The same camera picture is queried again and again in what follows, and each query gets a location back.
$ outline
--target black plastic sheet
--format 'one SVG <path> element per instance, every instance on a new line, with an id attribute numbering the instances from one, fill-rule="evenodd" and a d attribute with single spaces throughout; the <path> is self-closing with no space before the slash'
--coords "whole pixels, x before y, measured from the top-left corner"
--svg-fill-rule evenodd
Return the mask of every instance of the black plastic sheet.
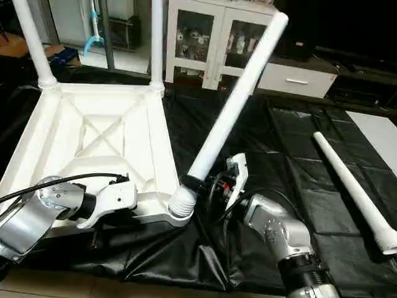
<path id="1" fill-rule="evenodd" d="M 65 69 L 57 77 L 73 83 L 147 83 L 92 68 Z M 5 90 L 2 102 L 7 103 L 3 112 L 8 115 L 0 134 L 4 170 L 38 91 L 29 84 L 16 86 L 10 81 L 1 88 Z M 169 89 L 166 94 L 164 110 L 177 170 L 182 175 L 200 150 L 225 97 L 195 89 Z M 223 169 L 225 158 L 245 152 L 249 170 L 246 189 L 266 187 L 288 196 L 305 218 L 313 245 L 328 263 L 344 296 L 394 297 L 395 259 L 381 255 L 360 212 L 322 161 L 311 138 L 316 130 L 324 133 L 396 228 L 397 180 L 343 111 L 299 104 L 286 109 L 269 104 L 261 96 L 251 97 L 211 175 Z M 266 190 L 261 193 L 294 212 L 280 196 Z M 95 235 L 44 240 L 21 266 L 84 271 L 120 281 L 285 294 L 272 255 L 259 236 L 239 222 L 214 226 L 199 207 L 184 228 L 166 223 L 130 224 L 98 230 Z"/>

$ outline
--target black speaker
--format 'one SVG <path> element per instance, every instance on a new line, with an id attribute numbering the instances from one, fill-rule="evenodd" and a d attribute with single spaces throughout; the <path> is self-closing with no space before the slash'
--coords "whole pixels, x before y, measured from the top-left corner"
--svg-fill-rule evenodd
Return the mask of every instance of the black speaker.
<path id="1" fill-rule="evenodd" d="M 284 58 L 308 60 L 318 35 L 318 0 L 276 0 L 274 5 L 289 18 L 275 53 Z"/>

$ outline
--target drawer handle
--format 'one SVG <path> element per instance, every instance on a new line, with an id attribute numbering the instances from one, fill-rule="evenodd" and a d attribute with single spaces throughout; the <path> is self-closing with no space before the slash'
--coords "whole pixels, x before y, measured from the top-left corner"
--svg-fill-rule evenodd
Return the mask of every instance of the drawer handle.
<path id="1" fill-rule="evenodd" d="M 300 84 L 300 85 L 307 85 L 309 82 L 306 81 L 299 81 L 297 79 L 285 79 L 288 83 L 295 83 L 295 84 Z"/>

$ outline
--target white cylindrical rod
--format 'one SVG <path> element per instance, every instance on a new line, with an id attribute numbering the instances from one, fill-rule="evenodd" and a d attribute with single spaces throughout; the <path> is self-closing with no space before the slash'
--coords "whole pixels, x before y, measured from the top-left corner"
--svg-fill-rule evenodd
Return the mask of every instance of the white cylindrical rod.
<path id="1" fill-rule="evenodd" d="M 279 41 L 288 17 L 276 12 L 271 23 L 264 32 L 254 53 L 249 59 L 241 77 L 230 94 L 218 119 L 211 129 L 206 141 L 198 153 L 188 175 L 201 181 L 207 177 L 220 150 L 225 144 L 228 135 L 237 121 L 249 94 L 265 68 L 277 42 Z M 195 205 L 195 194 L 190 189 L 181 186 L 169 201 L 169 210 L 177 217 L 188 217 L 193 213 Z"/>
<path id="2" fill-rule="evenodd" d="M 163 83 L 163 0 L 151 2 L 151 82 L 164 92 Z"/>
<path id="3" fill-rule="evenodd" d="M 41 88 L 51 87 L 56 84 L 56 78 L 51 72 L 50 65 L 44 53 L 44 48 L 33 21 L 32 13 L 27 0 L 12 0 L 19 24 L 24 32 L 30 56 L 38 74 L 38 86 Z"/>
<path id="4" fill-rule="evenodd" d="M 385 255 L 397 253 L 397 231 L 393 230 L 382 216 L 371 198 L 368 197 L 368 194 L 354 178 L 353 174 L 324 138 L 323 134 L 321 132 L 315 132 L 314 139 L 317 141 L 329 163 L 345 185 L 356 206 L 360 209 L 382 253 Z"/>

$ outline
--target floor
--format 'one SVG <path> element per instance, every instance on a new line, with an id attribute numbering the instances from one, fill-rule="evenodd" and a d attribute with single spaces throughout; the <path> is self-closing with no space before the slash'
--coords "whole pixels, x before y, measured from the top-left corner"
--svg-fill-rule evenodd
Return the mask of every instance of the floor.
<path id="1" fill-rule="evenodd" d="M 106 54 L 104 48 L 92 48 L 86 56 L 83 56 L 83 48 L 79 51 L 80 62 L 83 65 L 107 68 Z M 150 46 L 144 45 L 135 52 L 113 50 L 114 64 L 117 70 L 131 71 L 134 73 L 148 73 L 150 60 Z"/>
<path id="2" fill-rule="evenodd" d="M 178 287 L 120 283 L 90 275 L 58 271 L 13 270 L 0 282 L 1 298 L 277 298 L 257 294 L 225 294 Z"/>

